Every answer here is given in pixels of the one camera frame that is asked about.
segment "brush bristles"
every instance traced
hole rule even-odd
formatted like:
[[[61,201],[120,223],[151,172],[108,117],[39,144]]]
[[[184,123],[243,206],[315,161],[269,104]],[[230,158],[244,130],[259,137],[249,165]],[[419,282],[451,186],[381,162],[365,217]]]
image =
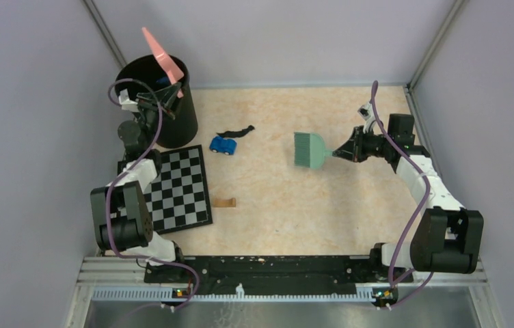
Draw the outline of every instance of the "brush bristles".
[[[295,165],[309,167],[310,166],[310,134],[296,132],[293,135],[295,144]]]

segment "pink dustpan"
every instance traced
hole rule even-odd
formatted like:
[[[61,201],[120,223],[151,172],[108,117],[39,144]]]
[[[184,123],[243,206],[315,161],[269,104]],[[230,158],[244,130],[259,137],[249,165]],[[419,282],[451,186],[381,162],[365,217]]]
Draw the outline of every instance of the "pink dustpan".
[[[142,28],[142,33],[144,33],[144,37],[150,50],[152,51],[152,55],[157,59],[160,67],[165,71],[170,84],[175,84],[178,80],[182,79],[185,75],[182,70],[176,65],[174,60],[169,56],[169,54],[163,49],[163,47],[157,42],[157,39],[150,34],[150,32],[146,29],[146,27]],[[178,91],[177,96],[182,98],[182,91]]]

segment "metal frame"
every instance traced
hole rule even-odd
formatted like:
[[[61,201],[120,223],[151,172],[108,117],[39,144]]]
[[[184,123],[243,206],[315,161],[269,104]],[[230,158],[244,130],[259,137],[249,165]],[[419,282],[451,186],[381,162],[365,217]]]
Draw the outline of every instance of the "metal frame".
[[[90,17],[94,21],[94,24],[98,28],[98,31],[100,32],[102,39],[106,43],[106,47],[110,50],[110,54],[114,58],[114,61],[116,62],[116,65],[118,65],[118,68],[125,67],[128,62],[126,61],[126,58],[122,54],[122,51],[120,50],[120,47],[116,43],[116,40],[114,40],[114,37],[112,36],[112,33],[110,32],[110,29],[108,28],[108,25],[106,25],[104,18],[100,14],[100,11],[98,11],[98,7],[96,7],[94,0],[81,0],[81,1],[85,6],[86,11],[88,12],[88,14],[90,14]]]
[[[428,276],[429,273],[415,272],[413,274],[414,282],[400,283],[400,287],[417,287]],[[344,295],[340,297],[255,297],[245,296],[243,293],[236,295],[220,295],[218,297],[199,296],[194,297],[192,301],[342,301],[342,302],[368,302],[369,292],[371,288],[389,288],[387,282],[384,283],[367,283],[356,284],[359,291],[357,295]],[[430,288],[454,288],[468,287],[478,321],[482,328],[498,327],[503,328],[502,317],[500,316],[498,306],[496,305],[492,291],[488,284],[487,276],[483,267],[483,263],[478,260],[477,268],[471,275],[462,275],[457,273],[436,273],[429,285]],[[160,291],[158,299],[141,299],[142,301],[167,301],[166,286],[151,286],[144,282],[144,269],[137,266],[136,262],[123,260],[117,257],[86,257],[80,268],[72,305],[68,314],[66,328],[83,328],[88,318],[88,310],[92,297],[96,293],[98,300],[121,300],[123,296],[114,294],[112,289],[120,292],[130,292],[134,290],[143,291]],[[131,300],[134,294],[126,294],[125,299]]]
[[[117,65],[122,68],[126,65],[126,60],[122,54],[118,44],[114,40],[104,18],[100,15],[98,8],[93,0],[81,0],[84,3],[86,10],[90,13],[92,20],[96,24],[101,36],[106,42],[114,60]],[[416,86],[420,83],[424,72],[428,68],[437,50],[440,48],[444,41],[449,29],[455,22],[456,17],[460,14],[464,5],[468,0],[455,0],[448,15],[444,19],[438,33],[434,37],[430,47],[424,54],[424,58],[420,62],[416,72],[414,73],[411,81],[404,87],[404,92],[410,108],[411,114],[415,117],[416,132],[422,145],[424,145],[432,154],[433,163],[436,170],[439,172],[439,165],[436,161],[435,153],[430,142],[427,130],[424,128],[423,119],[420,115],[420,108],[416,102],[414,91]],[[400,286],[418,286],[420,285],[428,273],[414,273],[413,283],[402,283]],[[389,288],[388,283],[367,283],[356,284],[363,294],[367,288]],[[471,275],[460,274],[445,274],[436,273],[430,281],[429,287],[432,288],[453,288],[457,286],[468,287],[470,295],[478,316],[478,321],[482,328],[498,327],[503,328],[503,319],[498,310],[495,298],[487,280],[486,273],[483,268],[482,262],[478,261],[477,270]],[[131,288],[150,288],[149,284],[144,283],[144,269],[137,266],[135,262],[124,261],[116,257],[86,257],[84,258],[82,267],[80,269],[73,300],[68,313],[66,321],[67,328],[83,328],[85,321],[88,317],[90,302],[94,292],[102,290],[102,287],[131,287]],[[237,297],[237,301],[244,301],[239,297],[244,295],[230,295],[230,298]],[[259,298],[262,300],[275,301],[278,297]],[[215,299],[195,297],[193,301],[221,301],[219,297]],[[367,301],[360,297],[357,301]]]

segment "metal floor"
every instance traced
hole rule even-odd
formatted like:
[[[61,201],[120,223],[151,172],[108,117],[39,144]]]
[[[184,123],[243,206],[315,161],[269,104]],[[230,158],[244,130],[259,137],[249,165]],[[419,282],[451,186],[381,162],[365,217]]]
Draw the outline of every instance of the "metal floor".
[[[85,328],[109,327],[142,303],[93,301]],[[367,308],[367,303],[191,303],[171,314],[150,307],[115,327],[186,328],[478,328],[468,288],[426,288],[415,299],[391,312]]]

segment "cable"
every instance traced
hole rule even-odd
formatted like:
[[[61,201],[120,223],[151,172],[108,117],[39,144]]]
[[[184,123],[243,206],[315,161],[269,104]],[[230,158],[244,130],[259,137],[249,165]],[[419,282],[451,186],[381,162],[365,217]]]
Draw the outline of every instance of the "cable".
[[[163,123],[163,114],[162,114],[163,107],[161,105],[161,102],[157,98],[157,95],[154,94],[152,89],[148,85],[146,85],[146,83],[144,83],[142,81],[139,81],[139,80],[136,80],[136,79],[120,79],[120,80],[117,80],[116,82],[112,83],[112,85],[108,89],[108,98],[112,101],[112,103],[114,103],[116,105],[119,105],[110,96],[110,92],[112,91],[112,89],[117,84],[125,83],[125,82],[135,82],[135,83],[138,83],[138,84],[142,85],[143,87],[145,87],[152,94],[152,96],[154,97],[154,99],[157,102],[157,107],[159,108],[159,125],[157,127],[157,132],[154,135],[154,138],[152,139],[152,142],[150,143],[148,148],[146,148],[146,150],[142,153],[142,155],[140,155],[140,157],[126,171],[122,172],[114,180],[112,180],[112,182],[110,183],[110,187],[106,191],[106,205],[105,205],[106,230],[107,230],[108,237],[109,237],[109,240],[110,240],[110,248],[112,249],[114,254],[117,257],[119,257],[119,258],[126,258],[126,259],[129,258],[129,259],[135,259],[135,260],[138,260],[138,259],[149,260],[149,262],[153,261],[153,262],[156,262],[156,263],[159,263],[159,264],[164,264],[164,265],[169,265],[169,266],[173,266],[173,267],[182,268],[182,269],[185,269],[185,270],[188,270],[189,272],[191,272],[193,274],[193,276],[195,277],[195,284],[193,285],[193,291],[189,295],[187,295],[187,298],[185,299],[184,302],[182,302],[181,304],[177,305],[176,307],[171,307],[171,310],[179,310],[180,308],[185,306],[191,300],[191,298],[194,296],[194,294],[197,292],[197,290],[199,288],[200,277],[199,277],[197,271],[195,271],[193,268],[191,268],[190,266],[188,266],[186,264],[181,264],[181,263],[176,263],[176,262],[166,262],[166,261],[160,260],[158,258],[149,258],[148,256],[144,256],[144,255],[123,255],[123,254],[121,254],[118,251],[118,248],[116,248],[116,242],[114,241],[114,234],[113,234],[113,231],[112,231],[112,222],[111,222],[111,217],[110,217],[110,205],[111,205],[111,200],[110,199],[111,199],[111,196],[112,196],[112,191],[114,190],[114,187],[116,186],[118,181],[120,181],[123,177],[125,177],[128,174],[128,172],[130,170],[132,170],[136,165],[138,165],[138,163],[140,163],[140,161],[142,161],[146,157],[146,155],[148,155],[148,153],[152,150],[152,147],[154,147],[154,142],[159,138],[159,135],[161,134],[161,127],[162,127],[162,123]],[[125,320],[129,316],[133,315],[134,313],[136,313],[136,312],[138,312],[138,311],[140,311],[140,310],[142,310],[144,308],[149,308],[150,306],[161,306],[161,307],[164,307],[164,304],[149,303],[149,304],[141,305],[141,306],[135,308],[134,310],[130,311],[129,313],[125,314],[124,316],[120,317],[110,327],[112,328],[112,327],[116,326],[118,323],[122,322],[123,320]]]
[[[372,94],[370,98],[370,104],[372,105],[372,110],[374,112],[374,116],[376,117],[376,124],[378,124],[378,127],[380,128],[380,131],[388,140],[388,143],[392,145],[392,147],[402,156],[412,167],[422,176],[422,179],[424,180],[424,183],[426,184],[426,191],[424,192],[424,196],[420,200],[420,203],[418,203],[416,209],[414,210],[414,213],[412,213],[412,216],[410,217],[410,220],[404,227],[404,230],[402,231],[402,235],[400,236],[400,239],[398,239],[398,243],[396,244],[396,248],[394,249],[394,254],[392,255],[392,260],[390,261],[390,267],[388,268],[388,281],[390,283],[391,287],[395,287],[399,282],[404,280],[408,275],[412,274],[415,270],[411,269],[406,271],[404,274],[402,274],[398,279],[394,280],[394,267],[396,264],[396,260],[398,259],[398,255],[400,254],[400,249],[402,248],[402,244],[404,243],[404,240],[406,239],[406,236],[408,235],[408,232],[410,231],[410,228],[414,224],[414,221],[416,220],[416,217],[422,210],[422,207],[426,204],[426,201],[428,200],[428,195],[430,194],[430,181],[428,180],[428,177],[424,174],[422,169],[414,163],[413,160],[410,159],[410,156],[408,156],[398,145],[396,142],[391,138],[391,136],[386,132],[386,130],[383,127],[383,123],[380,120],[380,117],[378,116],[378,110],[376,108],[376,93],[378,92],[378,81],[374,81],[372,84]],[[402,299],[400,302],[396,303],[397,305],[403,303],[408,298],[414,296],[418,291],[422,290],[426,284],[430,281],[432,278],[433,273],[430,274],[430,276],[420,285],[417,289],[415,289],[412,293],[410,293],[408,296],[406,296],[404,299]]]
[[[143,269],[146,269],[146,266],[142,266],[140,263],[138,263],[138,259],[135,260],[136,261],[136,265],[143,268]]]

